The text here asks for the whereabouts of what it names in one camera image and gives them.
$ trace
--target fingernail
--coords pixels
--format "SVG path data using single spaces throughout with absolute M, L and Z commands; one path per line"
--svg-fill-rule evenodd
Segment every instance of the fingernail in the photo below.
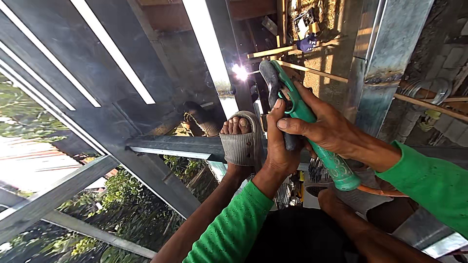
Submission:
M 282 104 L 283 104 L 283 100 L 282 99 L 277 99 L 275 105 L 273 106 L 273 108 L 278 109 L 279 107 L 281 107 Z
M 278 128 L 280 128 L 280 129 L 286 129 L 286 127 L 288 126 L 288 121 L 286 121 L 285 119 L 280 119 L 276 123 L 276 126 L 278 126 Z

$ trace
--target green electrode holder handle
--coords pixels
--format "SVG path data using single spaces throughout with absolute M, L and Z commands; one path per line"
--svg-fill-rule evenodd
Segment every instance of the green electrode holder handle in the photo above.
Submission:
M 289 89 L 288 95 L 292 102 L 292 109 L 285 113 L 291 115 L 291 117 L 293 118 L 299 118 L 309 123 L 316 122 L 317 117 L 307 106 L 307 104 L 302 100 L 302 97 L 300 96 L 293 82 L 289 79 L 289 77 L 286 75 L 286 73 L 278 64 L 278 62 L 272 60 L 270 61 L 270 63 L 278 71 L 279 79 Z M 281 94 L 281 92 L 279 92 L 279 96 L 283 99 L 286 99 Z M 335 187 L 338 190 L 351 191 L 356 189 L 361 184 L 360 178 L 354 174 L 354 172 L 349 168 L 348 164 L 343 160 L 343 158 L 341 158 L 338 154 L 323 149 L 313 141 L 309 139 L 307 140 L 309 141 L 317 156 L 323 162 L 323 166 L 327 169 L 328 174 L 335 182 Z

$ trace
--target person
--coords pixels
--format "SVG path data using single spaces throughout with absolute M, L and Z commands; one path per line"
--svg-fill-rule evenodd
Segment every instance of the person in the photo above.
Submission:
M 228 163 L 219 186 L 152 262 L 282 261 L 285 254 L 289 260 L 314 262 L 438 262 L 359 217 L 332 189 L 319 193 L 321 210 L 293 207 L 270 212 L 275 192 L 299 165 L 299 151 L 285 149 L 282 132 L 303 135 L 344 158 L 363 162 L 468 237 L 468 171 L 398 142 L 390 145 L 369 136 L 299 82 L 294 84 L 318 121 L 283 118 L 285 102 L 279 99 L 268 115 L 268 154 L 260 171 L 232 198 L 252 167 Z M 247 120 L 234 117 L 224 123 L 221 134 L 249 132 Z M 282 219 L 292 228 L 277 223 Z

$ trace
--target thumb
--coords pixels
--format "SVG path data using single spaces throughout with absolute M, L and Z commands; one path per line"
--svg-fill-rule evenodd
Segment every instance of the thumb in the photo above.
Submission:
M 325 138 L 324 129 L 318 123 L 308 123 L 298 118 L 282 118 L 276 126 L 286 133 L 304 135 L 314 142 L 323 141 Z

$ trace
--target foot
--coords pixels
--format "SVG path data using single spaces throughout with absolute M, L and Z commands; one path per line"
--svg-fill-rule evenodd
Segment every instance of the foot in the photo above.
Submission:
M 233 117 L 228 121 L 224 122 L 221 134 L 246 134 L 252 132 L 250 124 L 245 118 Z M 255 169 L 252 166 L 240 166 L 227 162 L 226 175 L 241 176 L 244 179 L 248 178 L 249 175 L 254 172 Z

